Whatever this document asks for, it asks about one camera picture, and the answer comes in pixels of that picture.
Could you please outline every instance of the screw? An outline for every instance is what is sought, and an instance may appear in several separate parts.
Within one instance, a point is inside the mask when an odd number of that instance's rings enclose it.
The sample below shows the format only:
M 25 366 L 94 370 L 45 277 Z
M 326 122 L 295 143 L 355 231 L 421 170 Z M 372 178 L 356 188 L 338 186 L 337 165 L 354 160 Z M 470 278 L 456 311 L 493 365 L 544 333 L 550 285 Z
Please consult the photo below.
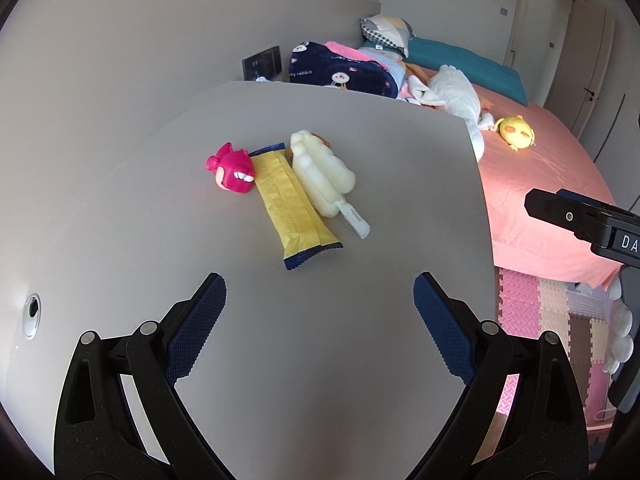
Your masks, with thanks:
M 548 343 L 551 343 L 552 345 L 557 345 L 560 342 L 560 340 L 558 339 L 558 336 L 554 332 L 547 332 L 545 334 L 545 339 Z
M 498 333 L 498 326 L 493 321 L 485 321 L 482 323 L 482 331 L 488 335 L 496 335 Z
M 80 342 L 83 345 L 88 345 L 89 343 L 91 343 L 93 340 L 95 339 L 95 334 L 93 332 L 85 332 L 84 334 L 82 334 L 82 336 L 80 337 Z
M 158 328 L 158 324 L 155 321 L 147 321 L 140 327 L 140 333 L 142 335 L 151 335 Z

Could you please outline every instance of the yellow package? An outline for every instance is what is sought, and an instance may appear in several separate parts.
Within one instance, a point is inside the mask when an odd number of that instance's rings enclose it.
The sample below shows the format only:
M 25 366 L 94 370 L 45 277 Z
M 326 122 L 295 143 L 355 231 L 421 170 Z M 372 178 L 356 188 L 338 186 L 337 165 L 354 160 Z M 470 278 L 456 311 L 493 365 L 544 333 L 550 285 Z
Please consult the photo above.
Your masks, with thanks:
M 311 205 L 284 157 L 284 143 L 251 153 L 255 185 L 284 247 L 287 270 L 326 249 L 341 248 Z

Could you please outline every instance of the table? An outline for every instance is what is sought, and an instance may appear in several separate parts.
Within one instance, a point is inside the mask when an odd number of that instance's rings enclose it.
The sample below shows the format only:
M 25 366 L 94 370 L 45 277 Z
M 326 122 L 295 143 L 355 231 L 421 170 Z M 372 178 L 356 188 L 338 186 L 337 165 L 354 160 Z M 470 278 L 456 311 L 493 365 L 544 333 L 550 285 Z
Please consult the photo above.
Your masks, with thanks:
M 204 161 L 308 129 L 356 173 L 348 200 L 371 225 L 286 271 L 256 189 L 219 189 Z M 405 478 L 462 392 L 413 303 L 431 271 L 480 319 L 494 268 L 478 167 L 462 120 L 388 98 L 234 82 L 193 98 L 105 179 L 30 277 L 34 339 L 17 333 L 6 409 L 52 467 L 60 390 L 79 336 L 127 335 L 190 298 L 209 272 L 225 310 L 177 391 L 239 480 Z M 127 397 L 162 457 L 132 381 Z

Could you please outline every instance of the pink toy fish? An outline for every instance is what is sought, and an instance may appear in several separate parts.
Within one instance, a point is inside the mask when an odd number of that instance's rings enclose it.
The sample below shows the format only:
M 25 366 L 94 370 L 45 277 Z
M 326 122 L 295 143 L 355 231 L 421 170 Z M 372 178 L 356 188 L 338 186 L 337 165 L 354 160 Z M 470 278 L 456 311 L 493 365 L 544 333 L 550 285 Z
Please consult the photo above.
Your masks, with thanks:
M 254 165 L 247 150 L 234 150 L 231 142 L 220 147 L 205 164 L 216 175 L 216 184 L 236 193 L 248 193 L 255 180 Z

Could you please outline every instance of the yellow plush toy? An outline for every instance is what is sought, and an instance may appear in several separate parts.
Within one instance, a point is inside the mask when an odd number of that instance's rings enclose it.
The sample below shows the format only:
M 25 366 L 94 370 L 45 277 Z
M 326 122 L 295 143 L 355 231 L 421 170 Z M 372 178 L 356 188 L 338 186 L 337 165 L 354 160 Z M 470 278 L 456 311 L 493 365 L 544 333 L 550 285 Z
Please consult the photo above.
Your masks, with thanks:
M 495 129 L 514 152 L 528 148 L 536 140 L 531 126 L 521 115 L 498 119 Z

